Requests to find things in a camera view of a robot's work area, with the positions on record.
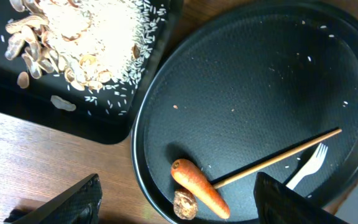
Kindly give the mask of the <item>round black tray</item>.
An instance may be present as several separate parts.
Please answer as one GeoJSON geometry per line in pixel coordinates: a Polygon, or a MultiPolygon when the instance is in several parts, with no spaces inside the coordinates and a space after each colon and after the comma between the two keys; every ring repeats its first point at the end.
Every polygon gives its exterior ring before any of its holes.
{"type": "Polygon", "coordinates": [[[358,177],[358,20],[318,1],[259,2],[186,38],[151,83],[132,131],[145,197],[170,223],[177,159],[212,183],[334,129],[295,191],[323,207],[358,177]]]}

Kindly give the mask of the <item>white plastic fork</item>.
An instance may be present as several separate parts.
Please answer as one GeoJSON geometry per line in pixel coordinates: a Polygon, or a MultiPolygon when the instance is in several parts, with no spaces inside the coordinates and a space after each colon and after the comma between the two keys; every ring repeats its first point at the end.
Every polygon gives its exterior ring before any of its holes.
{"type": "Polygon", "coordinates": [[[289,188],[290,190],[294,190],[295,187],[301,182],[301,180],[304,177],[319,171],[319,169],[323,165],[327,152],[328,152],[327,145],[323,143],[319,143],[313,155],[306,162],[306,164],[286,184],[286,187],[289,188]]]}

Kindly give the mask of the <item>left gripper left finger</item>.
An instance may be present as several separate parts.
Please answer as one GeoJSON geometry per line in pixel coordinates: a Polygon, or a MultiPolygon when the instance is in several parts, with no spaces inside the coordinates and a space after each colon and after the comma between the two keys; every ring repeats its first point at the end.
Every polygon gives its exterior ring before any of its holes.
{"type": "Polygon", "coordinates": [[[103,191],[98,174],[91,174],[41,207],[13,209],[9,224],[98,224],[103,191]]]}

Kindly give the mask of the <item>rice and peanut shells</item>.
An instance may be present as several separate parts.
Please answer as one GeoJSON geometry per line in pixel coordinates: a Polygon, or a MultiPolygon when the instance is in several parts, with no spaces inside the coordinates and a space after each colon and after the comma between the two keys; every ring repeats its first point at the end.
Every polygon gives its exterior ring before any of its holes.
{"type": "Polygon", "coordinates": [[[5,26],[5,58],[20,57],[25,89],[46,73],[63,77],[68,90],[124,116],[152,55],[167,8],[149,0],[9,0],[22,19],[5,26]]]}

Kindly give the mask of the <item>brown mushroom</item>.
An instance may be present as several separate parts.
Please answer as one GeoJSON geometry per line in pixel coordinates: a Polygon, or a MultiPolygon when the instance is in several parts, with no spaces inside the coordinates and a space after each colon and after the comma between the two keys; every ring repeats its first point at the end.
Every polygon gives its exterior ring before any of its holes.
{"type": "Polygon", "coordinates": [[[198,203],[194,195],[187,189],[175,191],[173,211],[182,220],[192,220],[198,212],[198,203]]]}

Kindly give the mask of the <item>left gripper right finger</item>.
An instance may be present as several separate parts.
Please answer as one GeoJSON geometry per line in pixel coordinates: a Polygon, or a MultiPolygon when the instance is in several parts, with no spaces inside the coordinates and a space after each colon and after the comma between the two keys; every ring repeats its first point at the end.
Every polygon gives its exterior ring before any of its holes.
{"type": "Polygon", "coordinates": [[[261,224],[347,224],[265,172],[257,173],[254,199],[261,224]]]}

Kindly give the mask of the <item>black rectangular tray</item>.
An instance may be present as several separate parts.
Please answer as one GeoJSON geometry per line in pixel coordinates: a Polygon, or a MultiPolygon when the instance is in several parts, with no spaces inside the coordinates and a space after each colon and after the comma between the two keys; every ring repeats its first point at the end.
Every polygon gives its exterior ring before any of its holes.
{"type": "Polygon", "coordinates": [[[0,113],[121,142],[182,9],[182,1],[0,1],[0,113]]]}

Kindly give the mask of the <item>wooden chopstick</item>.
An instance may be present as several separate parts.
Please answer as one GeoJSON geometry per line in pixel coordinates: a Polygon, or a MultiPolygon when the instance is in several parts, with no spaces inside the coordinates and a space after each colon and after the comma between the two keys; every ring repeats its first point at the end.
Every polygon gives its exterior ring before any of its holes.
{"type": "Polygon", "coordinates": [[[285,152],[283,152],[283,153],[281,153],[281,154],[279,154],[279,155],[277,155],[277,156],[275,156],[275,157],[273,157],[273,158],[271,158],[269,160],[266,160],[266,161],[263,161],[263,162],[260,162],[260,163],[258,163],[256,165],[254,165],[254,166],[251,166],[250,168],[248,168],[246,170],[243,170],[242,172],[240,172],[238,174],[230,175],[229,177],[223,179],[222,181],[214,184],[213,187],[215,189],[218,189],[218,188],[223,187],[223,186],[225,186],[227,184],[235,182],[235,181],[237,181],[237,180],[239,180],[239,179],[241,179],[241,178],[243,178],[243,177],[245,177],[245,176],[247,176],[249,174],[252,174],[252,173],[257,172],[258,170],[261,170],[261,169],[263,169],[263,168],[265,168],[267,166],[270,166],[270,165],[272,165],[274,163],[282,161],[282,160],[284,160],[284,159],[286,159],[286,158],[288,158],[288,157],[290,157],[290,156],[292,156],[294,154],[297,154],[297,153],[299,153],[299,152],[301,152],[301,151],[303,151],[303,150],[305,150],[305,149],[307,149],[307,148],[309,148],[311,146],[314,146],[315,144],[320,143],[320,142],[322,142],[322,141],[324,141],[324,140],[326,140],[328,138],[331,138],[331,137],[333,137],[333,136],[335,136],[335,135],[337,135],[337,134],[339,134],[341,132],[342,132],[342,129],[335,129],[334,131],[326,133],[326,134],[324,134],[324,135],[322,135],[322,136],[320,136],[318,138],[314,138],[314,139],[312,139],[312,140],[310,140],[310,141],[308,141],[308,142],[306,142],[304,144],[301,144],[301,145],[299,145],[299,146],[297,146],[297,147],[295,147],[293,149],[287,150],[287,151],[285,151],[285,152]]]}

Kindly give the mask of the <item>orange carrot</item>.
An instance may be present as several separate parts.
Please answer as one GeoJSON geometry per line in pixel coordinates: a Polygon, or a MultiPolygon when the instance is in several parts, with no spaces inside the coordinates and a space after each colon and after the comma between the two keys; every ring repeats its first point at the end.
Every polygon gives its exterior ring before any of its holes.
{"type": "Polygon", "coordinates": [[[217,216],[222,219],[230,217],[231,212],[227,203],[194,163],[187,159],[177,159],[172,164],[171,175],[178,184],[200,199],[217,216]]]}

